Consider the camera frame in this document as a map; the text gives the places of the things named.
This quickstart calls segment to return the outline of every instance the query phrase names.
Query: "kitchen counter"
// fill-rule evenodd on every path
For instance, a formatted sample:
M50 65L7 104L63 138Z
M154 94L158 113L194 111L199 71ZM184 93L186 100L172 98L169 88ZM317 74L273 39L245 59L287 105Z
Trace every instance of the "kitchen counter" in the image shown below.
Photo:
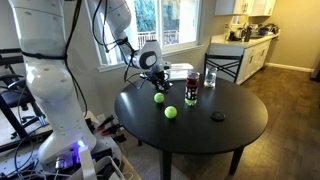
M229 46L236 46L236 47L244 47L244 48L248 48L257 44L260 44L262 42L277 38L279 36L279 34L276 35L268 35L268 36L264 36L262 38L259 39L250 39L249 42L241 42L241 41L226 41L224 39L224 35L218 35L218 36L212 36L211 37L211 44L214 45L229 45Z

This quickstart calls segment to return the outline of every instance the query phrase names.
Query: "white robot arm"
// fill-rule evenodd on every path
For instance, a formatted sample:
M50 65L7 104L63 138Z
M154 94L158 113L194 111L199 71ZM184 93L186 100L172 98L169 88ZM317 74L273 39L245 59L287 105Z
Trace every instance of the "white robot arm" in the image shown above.
M78 141L93 149L97 139L90 132L79 105L73 78L66 65L64 0L9 0L14 12L17 34L27 71L27 86L46 114L53 133L40 146L42 165L55 163L57 157L71 157ZM107 23L128 66L151 69L153 83L169 88L164 78L162 56L157 41L147 42L141 51L134 51L127 42L124 29L130 23L130 11L124 0L103 0L108 3Z

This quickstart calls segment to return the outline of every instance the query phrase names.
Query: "chair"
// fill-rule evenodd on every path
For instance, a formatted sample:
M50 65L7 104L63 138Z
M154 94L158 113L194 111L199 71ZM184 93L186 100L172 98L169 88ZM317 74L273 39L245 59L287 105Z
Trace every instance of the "chair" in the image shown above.
M37 121L39 121L41 125L45 125L45 115L42 113L32 93L26 86L26 81L23 79L21 80L20 78L22 78L23 76L15 74L13 68L11 67L11 65L15 63L23 63L22 56L3 58L0 54L0 66L9 68L10 72L12 73L0 76L0 81L4 82L4 85L0 87L5 89L3 92L1 92L1 96L4 99L6 105L10 108L21 106L22 110L26 111L28 110L28 104L31 105L35 115L22 117L22 128L26 128ZM16 136L16 132L12 133L12 138L15 138Z
M231 55L210 55L205 54L204 74L207 67L216 67L217 76L231 82L236 82L242 62L241 56Z

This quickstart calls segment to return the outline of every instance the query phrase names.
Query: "window frame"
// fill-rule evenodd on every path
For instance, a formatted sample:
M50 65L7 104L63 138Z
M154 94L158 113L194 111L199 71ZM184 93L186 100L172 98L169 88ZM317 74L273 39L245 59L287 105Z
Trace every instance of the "window frame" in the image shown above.
M201 18L202 0L197 0L198 11L195 12L197 14L197 18L195 18L196 22L194 22L194 24L195 24L195 40L192 42L178 43L178 44L172 44L172 45L166 45L166 46L164 46L163 38L162 38L162 37L164 37L164 31L163 31L164 18L161 18L162 14L163 14L163 12L162 12L163 11L163 4L162 4L161 0L154 0L154 1L155 1L155 11L156 11L155 12L156 13L156 31L157 31L158 39L160 41L162 56L164 58L169 57L169 56L173 56L173 55L177 55L180 53L199 50L200 48L203 47L203 45L200 44L200 18ZM92 16L93 16L93 12L95 10L94 2L90 1L91 4L88 1L85 1L85 2L86 2L86 9L88 12L88 18L90 21L90 29L91 29ZM98 40L101 42L101 36L99 36L99 34L102 34L103 24L101 21L97 20L98 17L100 17L100 16L97 15L97 17L96 17L95 32L97 34ZM99 67L98 67L99 72L110 71L110 70L114 70L114 69L118 69L118 68L123 68L126 66L124 61L119 62L117 64L107 64L107 62L110 61L110 57L105 52L105 48L103 46L99 45L95 40L94 40L94 44L95 44L95 50L97 52L98 61L99 61ZM116 53L116 54L119 56L117 58L122 58L121 55L119 55L120 53Z

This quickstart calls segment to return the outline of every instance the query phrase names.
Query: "green ball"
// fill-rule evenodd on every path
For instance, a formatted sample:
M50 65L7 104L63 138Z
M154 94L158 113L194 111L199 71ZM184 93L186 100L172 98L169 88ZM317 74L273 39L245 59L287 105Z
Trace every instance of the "green ball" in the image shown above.
M157 93L153 97L156 103L162 103L164 101L164 95L162 93Z
M168 119L173 119L177 116L177 109L173 106L168 106L164 111L164 114Z

